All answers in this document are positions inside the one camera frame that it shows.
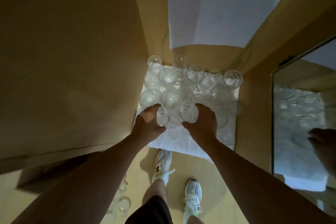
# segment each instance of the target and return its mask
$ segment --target person's left arm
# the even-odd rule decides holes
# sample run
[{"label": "person's left arm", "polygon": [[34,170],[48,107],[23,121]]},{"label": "person's left arm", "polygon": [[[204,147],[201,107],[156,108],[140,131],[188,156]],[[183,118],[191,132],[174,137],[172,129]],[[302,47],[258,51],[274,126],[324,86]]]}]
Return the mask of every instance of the person's left arm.
[{"label": "person's left arm", "polygon": [[141,112],[129,136],[39,196],[12,224],[99,224],[137,153],[166,131],[156,122],[160,106]]}]

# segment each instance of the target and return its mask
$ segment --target shoe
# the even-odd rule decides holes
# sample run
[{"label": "shoe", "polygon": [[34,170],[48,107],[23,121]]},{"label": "shoe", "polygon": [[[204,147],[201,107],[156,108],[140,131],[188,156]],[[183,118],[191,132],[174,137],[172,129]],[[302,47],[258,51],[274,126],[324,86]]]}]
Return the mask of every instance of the shoe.
[{"label": "shoe", "polygon": [[169,180],[169,175],[172,174],[173,171],[169,171],[170,163],[172,159],[171,151],[160,150],[155,158],[155,172],[153,175],[152,183],[157,179],[162,179],[165,184]]},{"label": "shoe", "polygon": [[194,215],[198,218],[198,214],[201,212],[200,203],[202,200],[201,185],[196,180],[190,180],[185,188],[185,208],[183,213],[183,223],[187,224],[188,218]]}]

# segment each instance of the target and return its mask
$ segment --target shorts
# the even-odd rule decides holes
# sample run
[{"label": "shorts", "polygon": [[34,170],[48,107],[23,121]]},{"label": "shorts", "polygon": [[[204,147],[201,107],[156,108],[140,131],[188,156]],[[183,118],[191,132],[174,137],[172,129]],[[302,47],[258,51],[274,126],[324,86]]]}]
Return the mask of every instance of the shorts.
[{"label": "shorts", "polygon": [[166,202],[159,196],[151,197],[143,206],[136,210],[125,224],[173,224]]}]

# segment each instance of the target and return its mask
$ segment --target shoelace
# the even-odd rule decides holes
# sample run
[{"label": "shoelace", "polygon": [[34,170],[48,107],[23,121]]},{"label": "shoelace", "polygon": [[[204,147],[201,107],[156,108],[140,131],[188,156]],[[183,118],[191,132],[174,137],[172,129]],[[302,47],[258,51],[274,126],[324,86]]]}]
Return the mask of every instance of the shoelace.
[{"label": "shoelace", "polygon": [[190,207],[191,210],[195,211],[196,213],[201,212],[200,206],[200,199],[198,196],[195,195],[188,195],[187,198],[184,198],[183,201]]},{"label": "shoelace", "polygon": [[170,175],[170,174],[172,174],[175,171],[175,169],[172,170],[172,171],[169,171],[169,166],[170,166],[170,162],[168,160],[166,160],[166,161],[162,160],[159,163],[159,170],[162,171],[162,172],[164,172],[164,173],[166,173],[166,174],[168,174],[168,175]]}]

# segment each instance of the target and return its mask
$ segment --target wall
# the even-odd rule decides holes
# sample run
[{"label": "wall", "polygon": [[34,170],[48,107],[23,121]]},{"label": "wall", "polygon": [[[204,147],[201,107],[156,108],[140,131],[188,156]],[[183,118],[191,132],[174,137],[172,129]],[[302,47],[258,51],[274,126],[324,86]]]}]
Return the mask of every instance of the wall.
[{"label": "wall", "polygon": [[298,32],[257,66],[244,74],[239,100],[235,151],[271,171],[271,73],[289,56],[297,56],[336,33],[336,5]]},{"label": "wall", "polygon": [[169,50],[167,35],[167,0],[137,3],[150,55],[160,55],[164,63],[172,64],[174,54],[186,54],[189,65],[201,64],[206,70],[234,68],[245,73],[336,4],[336,0],[282,0],[245,48],[191,45],[173,50]]},{"label": "wall", "polygon": [[148,58],[136,0],[2,0],[0,52],[0,159],[129,134]]}]

